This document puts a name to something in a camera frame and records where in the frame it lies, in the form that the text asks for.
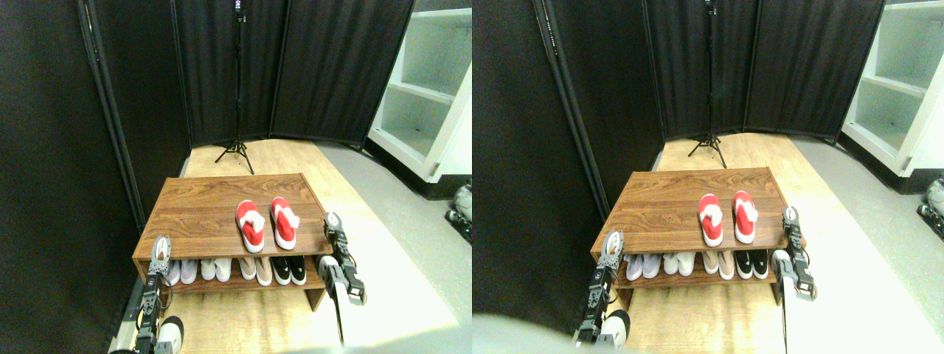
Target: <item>shoe rack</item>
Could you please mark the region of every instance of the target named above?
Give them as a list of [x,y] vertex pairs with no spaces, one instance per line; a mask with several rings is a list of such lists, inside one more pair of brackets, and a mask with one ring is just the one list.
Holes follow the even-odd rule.
[[[754,200],[759,213],[755,223],[753,243],[743,244],[734,238],[733,200],[737,191],[746,191]],[[698,218],[699,201],[705,194],[714,194],[724,211],[720,245],[709,247],[701,235]],[[786,248],[783,211],[786,200],[770,169],[747,168],[707,171],[635,172],[610,212],[603,229],[591,248],[598,258],[603,239],[610,230],[623,231],[623,254],[677,253]],[[731,280],[719,273],[705,272],[701,254],[697,253],[695,268],[688,277],[679,273],[666,274],[660,263],[659,275],[654,278],[626,279],[625,261],[619,267],[616,292],[625,308],[632,301],[632,291],[640,288],[660,288],[698,285],[770,284],[774,300],[780,304],[779,284],[768,269],[766,278],[743,279],[737,274]]]
[[[276,196],[286,198],[295,215],[301,219],[295,232],[295,248],[291,250],[276,245],[269,215],[272,199]],[[236,207],[246,199],[255,202],[259,212],[266,217],[264,246],[258,253],[249,253],[245,249],[242,233],[236,224]],[[197,270],[193,283],[179,281],[173,290],[178,294],[304,290],[314,311],[325,294],[325,283],[318,277],[311,256],[332,251],[325,236],[324,220],[325,209],[302,174],[167,178],[132,260],[139,276],[145,279],[151,262],[151,247],[158,235],[170,237],[171,260],[309,256],[305,258],[306,282],[303,285],[292,282],[279,285],[273,279],[268,286],[261,286],[255,278],[244,279],[239,262],[233,260],[228,281],[204,280]]]

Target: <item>white bookshelf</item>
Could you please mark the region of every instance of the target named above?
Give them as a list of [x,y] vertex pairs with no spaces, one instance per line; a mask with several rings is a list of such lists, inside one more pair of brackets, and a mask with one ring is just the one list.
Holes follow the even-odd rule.
[[[885,6],[842,131],[900,177],[909,177],[942,119],[944,1]],[[944,166],[917,166],[941,168]]]
[[443,161],[456,160],[446,154],[464,156],[452,145],[471,129],[471,104],[472,9],[415,12],[368,138],[435,183]]

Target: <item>white shelf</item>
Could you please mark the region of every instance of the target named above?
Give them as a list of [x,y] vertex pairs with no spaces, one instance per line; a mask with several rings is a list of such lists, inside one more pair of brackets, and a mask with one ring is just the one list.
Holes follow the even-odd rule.
[[433,100],[442,104],[446,104],[446,105],[451,105],[452,101],[456,99],[456,96],[454,95],[447,94],[447,93],[440,93],[438,91],[430,90],[424,87],[408,84],[405,82],[391,82],[390,87],[397,90],[401,90],[405,93],[412,93],[417,96],[427,98],[427,99],[430,99],[430,100]]
[[886,5],[885,12],[916,19],[944,21],[944,1]]
[[414,21],[445,25],[454,28],[472,27],[472,8],[441,9],[436,11],[414,12]]
[[924,98],[924,95],[928,92],[927,90],[922,89],[918,86],[909,85],[904,82],[900,82],[898,80],[893,80],[893,79],[881,77],[881,76],[863,76],[862,80],[868,81],[870,83],[873,83],[875,85],[878,85],[887,89],[895,90],[900,93],[912,95],[917,98]]

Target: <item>black metal frame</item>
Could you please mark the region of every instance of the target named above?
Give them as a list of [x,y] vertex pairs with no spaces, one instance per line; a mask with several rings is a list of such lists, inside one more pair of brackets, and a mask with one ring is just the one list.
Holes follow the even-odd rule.
[[712,59],[715,49],[712,46],[712,39],[714,37],[714,32],[712,31],[712,16],[717,15],[717,8],[713,1],[717,0],[705,0],[705,7],[707,7],[706,13],[708,14],[708,134],[705,134],[700,140],[699,144],[695,145],[695,148],[692,149],[692,152],[688,153],[688,157],[692,157],[692,154],[695,153],[699,147],[710,147],[717,151],[717,155],[721,157],[721,166],[728,168],[728,163],[724,161],[724,154],[721,154],[721,148],[718,146],[721,143],[721,139],[715,134],[715,117],[714,110],[712,107],[715,105],[715,99],[713,93],[715,91],[714,83],[714,60]]
[[226,146],[226,150],[220,154],[219,158],[216,158],[214,163],[217,163],[228,153],[236,153],[243,158],[245,158],[245,163],[249,165],[249,173],[252,175],[256,174],[256,171],[252,169],[252,162],[249,161],[249,156],[245,153],[245,143],[243,143],[243,135],[240,130],[240,122],[243,121],[243,23],[245,23],[245,15],[243,15],[243,10],[240,4],[241,0],[235,0],[236,5],[236,140],[230,142]]

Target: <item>black shoe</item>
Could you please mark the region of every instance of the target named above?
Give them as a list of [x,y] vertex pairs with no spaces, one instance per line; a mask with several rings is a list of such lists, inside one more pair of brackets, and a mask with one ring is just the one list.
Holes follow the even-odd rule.
[[749,251],[734,251],[734,262],[737,263],[737,275],[742,279],[750,278],[751,268]]
[[292,282],[297,285],[305,283],[305,256],[286,257],[289,259],[289,269],[292,271]]
[[754,266],[754,276],[767,278],[767,250],[755,249],[750,252],[750,262]]
[[276,281],[279,285],[286,285],[289,283],[289,278],[292,277],[291,271],[289,271],[289,261],[288,257],[273,257],[272,260],[272,273],[276,276]]

